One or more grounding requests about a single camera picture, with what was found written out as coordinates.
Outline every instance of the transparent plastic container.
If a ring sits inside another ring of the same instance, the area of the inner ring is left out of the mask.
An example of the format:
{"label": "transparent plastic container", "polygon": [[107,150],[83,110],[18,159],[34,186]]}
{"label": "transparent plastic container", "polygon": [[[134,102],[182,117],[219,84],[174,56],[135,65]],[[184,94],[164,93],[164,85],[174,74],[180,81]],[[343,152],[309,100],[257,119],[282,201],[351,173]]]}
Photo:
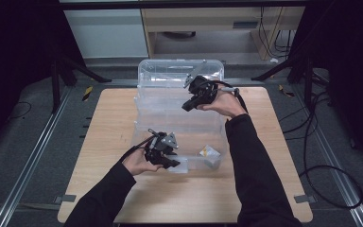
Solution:
{"label": "transparent plastic container", "polygon": [[[182,108],[192,96],[183,85],[195,71],[207,79],[223,80],[223,64],[213,60],[145,60],[138,68],[138,95],[134,98],[138,117],[131,144],[148,138],[148,129],[174,132],[179,145],[174,151],[178,155],[169,158],[181,164],[170,167],[172,172],[218,169],[228,150],[223,116]],[[204,156],[202,150],[206,146],[214,149],[216,155]]]}

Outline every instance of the person's left arm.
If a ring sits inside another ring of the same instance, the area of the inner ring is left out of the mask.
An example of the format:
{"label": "person's left arm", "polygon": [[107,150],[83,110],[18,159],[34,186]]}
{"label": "person's left arm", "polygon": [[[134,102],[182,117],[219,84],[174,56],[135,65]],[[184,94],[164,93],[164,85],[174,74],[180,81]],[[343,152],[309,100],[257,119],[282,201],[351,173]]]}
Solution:
{"label": "person's left arm", "polygon": [[120,162],[116,163],[105,177],[78,201],[64,226],[112,226],[135,183],[125,166]]}

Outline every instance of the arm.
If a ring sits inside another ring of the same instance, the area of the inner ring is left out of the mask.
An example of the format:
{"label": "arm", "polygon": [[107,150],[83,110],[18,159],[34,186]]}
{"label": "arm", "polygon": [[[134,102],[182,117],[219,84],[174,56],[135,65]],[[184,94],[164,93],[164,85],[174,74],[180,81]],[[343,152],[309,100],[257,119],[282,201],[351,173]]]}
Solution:
{"label": "arm", "polygon": [[212,104],[198,106],[229,116],[225,125],[233,159],[235,189],[242,203],[240,226],[302,226],[294,218],[279,176],[250,116],[230,93],[218,91]]}
{"label": "arm", "polygon": [[112,226],[126,196],[136,183],[133,176],[145,171],[157,171],[160,167],[147,162],[144,150],[137,149],[123,163],[116,163],[105,177],[78,201],[64,226]]}

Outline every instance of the black sleeve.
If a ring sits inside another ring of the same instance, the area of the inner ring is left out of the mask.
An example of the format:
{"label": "black sleeve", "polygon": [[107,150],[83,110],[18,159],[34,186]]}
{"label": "black sleeve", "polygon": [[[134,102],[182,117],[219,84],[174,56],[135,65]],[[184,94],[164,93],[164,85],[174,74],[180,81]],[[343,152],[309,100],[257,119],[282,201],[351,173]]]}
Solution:
{"label": "black sleeve", "polygon": [[279,176],[259,140],[251,118],[226,122],[235,188],[242,203],[239,226],[302,226],[293,216]]}
{"label": "black sleeve", "polygon": [[134,185],[132,175],[118,162],[78,201],[64,226],[112,226]]}

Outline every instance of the wooden table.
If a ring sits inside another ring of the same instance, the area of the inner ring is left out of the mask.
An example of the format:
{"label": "wooden table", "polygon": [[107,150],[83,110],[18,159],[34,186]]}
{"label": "wooden table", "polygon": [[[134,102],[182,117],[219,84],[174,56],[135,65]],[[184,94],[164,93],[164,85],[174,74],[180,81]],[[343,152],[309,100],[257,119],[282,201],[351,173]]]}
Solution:
{"label": "wooden table", "polygon": [[[262,87],[240,88],[252,121],[282,180],[294,216],[309,222],[312,212],[307,202],[296,203],[303,186],[291,159],[284,136]],[[107,89],[101,94],[94,117],[78,156],[58,220],[65,222],[77,201],[87,193],[130,148],[136,119],[133,98],[136,89]],[[186,174],[160,169],[135,176],[125,205],[114,222],[118,223],[236,223],[240,211],[228,153],[220,168],[212,171],[190,170]]]}

